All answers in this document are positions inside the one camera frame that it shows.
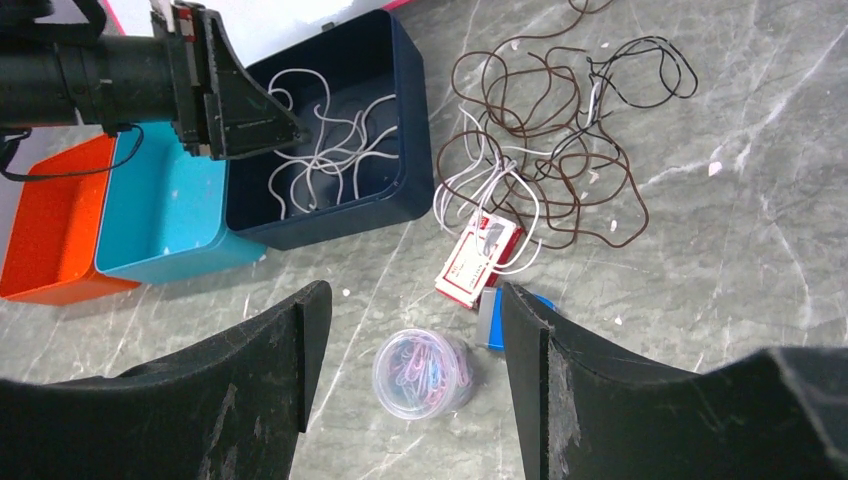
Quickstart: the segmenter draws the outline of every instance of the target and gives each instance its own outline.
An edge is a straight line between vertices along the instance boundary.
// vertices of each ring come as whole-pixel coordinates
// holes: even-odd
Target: clear plastic container
[[[421,420],[465,405],[474,372],[465,342],[413,328],[383,343],[374,358],[372,380],[386,410],[404,420]]]

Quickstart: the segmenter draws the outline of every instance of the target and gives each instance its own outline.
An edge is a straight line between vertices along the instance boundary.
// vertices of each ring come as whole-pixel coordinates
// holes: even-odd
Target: brown cord
[[[446,150],[456,141],[464,140],[466,137],[471,136],[477,142],[479,148],[484,148],[484,145],[480,140],[481,138],[485,138],[489,145],[489,153],[491,153],[494,158],[503,159],[505,157],[511,157],[504,154],[498,141],[488,132],[489,125],[495,125],[511,137],[518,139],[520,144],[519,146],[525,149],[531,149],[530,140],[532,139],[547,137],[558,133],[563,134],[566,137],[571,137],[569,144],[567,144],[565,148],[557,146],[553,155],[548,158],[541,158],[539,155],[522,152],[521,157],[519,157],[520,160],[518,161],[518,174],[537,193],[540,209],[542,210],[539,214],[540,224],[542,220],[544,220],[548,229],[553,232],[552,234],[546,235],[546,237],[553,238],[547,238],[542,242],[542,247],[544,248],[552,250],[564,249],[573,245],[580,234],[596,237],[610,247],[622,248],[630,244],[647,229],[649,222],[648,208],[645,205],[642,196],[639,194],[636,181],[633,179],[633,174],[630,170],[629,156],[603,127],[602,119],[604,118],[604,115],[602,115],[601,112],[603,112],[603,98],[606,94],[607,85],[604,83],[601,84],[597,105],[598,118],[596,122],[594,125],[584,129],[577,121],[578,114],[581,113],[579,109],[581,104],[581,92],[574,70],[568,65],[555,64],[551,60],[551,55],[557,52],[585,53],[585,50],[580,48],[557,46],[549,48],[545,52],[544,56],[539,56],[530,52],[528,55],[536,63],[538,63],[538,66],[516,71],[511,71],[506,60],[498,55],[497,52],[504,45],[516,40],[544,40],[562,36],[574,29],[584,16],[596,14],[605,10],[613,1],[614,0],[607,0],[603,5],[595,9],[590,9],[590,2],[587,0],[586,5],[581,9],[575,5],[574,0],[568,0],[571,8],[579,15],[566,28],[547,35],[516,35],[500,42],[494,50],[472,51],[465,53],[456,60],[451,72],[451,87],[454,93],[462,100],[479,105],[483,108],[483,112],[478,117],[478,121],[481,121],[483,129],[487,130],[480,131],[474,129],[460,132],[451,137],[439,149],[438,155],[436,156],[437,173],[444,188],[457,198],[465,200],[475,206],[478,205],[477,202],[445,184],[447,177],[443,172],[442,163],[444,161]],[[485,61],[482,64],[479,97],[475,97],[463,93],[457,86],[456,79],[460,65],[473,57],[479,56],[485,57]],[[495,76],[491,82],[488,82],[487,76],[490,78],[492,75],[495,75],[490,71],[490,66],[493,64],[499,64],[503,72],[500,75]],[[512,81],[512,83],[515,83],[520,81],[522,77],[542,73],[547,73],[547,84],[540,92],[539,97],[532,103],[527,115],[522,117],[515,110],[510,108],[508,104],[510,82]],[[557,93],[558,91],[554,90],[554,84],[557,82],[563,84],[565,88],[571,89],[570,94],[566,93],[565,95],[560,95]],[[563,96],[568,97],[567,99],[564,99],[564,102],[561,98]],[[554,102],[559,102],[556,104],[561,106],[555,108],[552,115],[543,119],[535,118],[540,106],[543,104],[553,104]],[[586,137],[595,139],[597,141],[596,143],[605,144],[607,149],[614,151],[615,153],[608,155],[606,153],[592,151],[593,149],[590,149],[589,144],[586,141]],[[492,163],[492,160],[488,156],[486,158],[489,163]],[[623,171],[624,175],[621,184],[618,185],[617,189],[615,189],[612,194],[601,200],[584,202],[580,198],[580,194],[575,187],[575,181],[591,170],[593,161],[602,161],[605,163],[604,166],[609,165],[619,167]],[[575,169],[576,173],[566,173],[566,170]],[[604,171],[605,176],[608,175],[607,172],[609,172],[609,170]],[[550,190],[550,187],[548,186],[548,190],[551,193],[556,193],[556,196],[550,195],[549,192],[546,191],[546,187],[543,186],[543,182],[557,185],[555,191]],[[535,213],[522,210],[519,208],[518,204],[532,201],[532,198],[520,189],[518,180],[514,178],[505,177],[503,184],[506,186],[506,191],[502,195],[498,196],[498,198],[493,196],[490,202],[491,205],[484,205],[484,208],[489,213],[501,211],[511,214],[517,219],[519,225],[526,232],[526,220],[532,220]],[[601,233],[581,228],[581,225],[584,223],[583,217],[586,213],[585,209],[587,207],[599,206],[611,202],[628,186],[630,190],[632,190],[633,195],[644,215],[644,221],[642,222],[642,225],[636,229],[635,233],[627,237],[624,241],[615,243]],[[569,228],[560,227],[560,223],[566,219],[573,221],[573,226],[570,226]],[[560,235],[556,234],[566,235],[564,239],[557,240],[556,237]],[[531,239],[531,241],[533,243],[539,242],[536,238]]]

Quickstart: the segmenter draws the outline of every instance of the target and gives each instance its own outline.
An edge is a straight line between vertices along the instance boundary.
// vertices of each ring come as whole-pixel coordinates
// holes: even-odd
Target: blue object
[[[374,100],[395,94],[396,100],[384,102],[371,112],[368,130],[373,139],[396,125],[397,134],[381,142],[376,150],[399,158],[369,157],[362,161],[358,200],[353,197],[353,168],[348,169],[339,205],[338,179],[314,175],[318,209],[309,213],[297,210],[289,199],[292,179],[304,167],[286,168],[274,180],[274,190],[287,203],[283,220],[280,204],[267,187],[268,178],[283,159],[272,152],[230,162],[227,225],[245,238],[287,250],[403,223],[427,213],[435,183],[424,62],[401,24],[390,13],[375,10],[261,60],[247,71],[266,88],[275,74],[287,68],[324,75],[331,89],[333,118],[351,120]],[[291,94],[294,113],[317,136],[320,121],[313,109],[326,102],[320,80],[310,74],[291,73],[281,76],[274,86]],[[335,132],[328,131],[325,145],[334,145],[347,131],[349,128],[341,126]],[[314,143],[288,153],[311,155]],[[295,198],[300,205],[309,203],[307,193],[306,182],[298,182]]]
[[[490,350],[503,351],[503,326],[501,322],[501,289],[485,288],[480,295],[477,317],[477,345]],[[556,311],[554,303],[536,295],[546,306]]]
[[[169,123],[141,125],[144,141],[110,172],[95,266],[106,275],[160,284],[257,260],[265,246],[224,223],[226,162],[192,157]],[[138,133],[120,134],[115,160]]]

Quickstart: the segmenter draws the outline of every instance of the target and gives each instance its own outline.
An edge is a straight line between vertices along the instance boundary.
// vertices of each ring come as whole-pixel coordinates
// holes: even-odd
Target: storage bin
[[[289,186],[304,167],[286,168],[275,177],[275,190],[287,204],[282,220],[280,204],[268,191],[267,182],[284,160],[272,152],[232,161],[226,215],[229,228],[245,238],[286,250],[424,215],[432,205],[435,189],[424,63],[400,23],[390,13],[375,10],[251,65],[247,71],[266,88],[277,72],[289,68],[311,69],[324,75],[332,92],[333,117],[352,120],[357,110],[365,109],[375,99],[397,95],[395,101],[381,104],[372,112],[368,126],[374,138],[397,125],[396,135],[380,143],[377,150],[400,158],[364,159],[358,200],[349,188],[353,168],[348,169],[344,197],[338,205],[338,179],[316,174],[318,209],[309,213],[298,211],[289,198]],[[325,102],[320,80],[313,75],[287,74],[275,87],[285,88],[292,95],[294,113],[317,137],[320,120],[313,109]],[[308,155],[313,150],[314,144],[309,144],[286,153]],[[296,187],[298,202],[309,203],[306,183],[298,182]]]
[[[189,155],[169,123],[141,127],[144,141],[135,157],[111,172],[97,269],[161,284],[258,259],[265,246],[224,223],[226,163]],[[137,135],[119,135],[114,161],[126,157]]]
[[[115,140],[101,135],[32,167],[30,175],[106,168]],[[0,297],[68,305],[137,287],[94,268],[106,172],[24,184],[9,237]]]

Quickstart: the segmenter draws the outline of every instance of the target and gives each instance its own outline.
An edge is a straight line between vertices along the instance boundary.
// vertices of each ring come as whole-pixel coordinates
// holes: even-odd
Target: red and white box
[[[474,240],[475,232],[479,242]],[[521,233],[514,222],[486,212],[477,230],[474,216],[436,278],[436,290],[465,308],[474,308],[483,289],[498,279],[495,265],[509,260]],[[478,244],[483,255],[477,250]]]

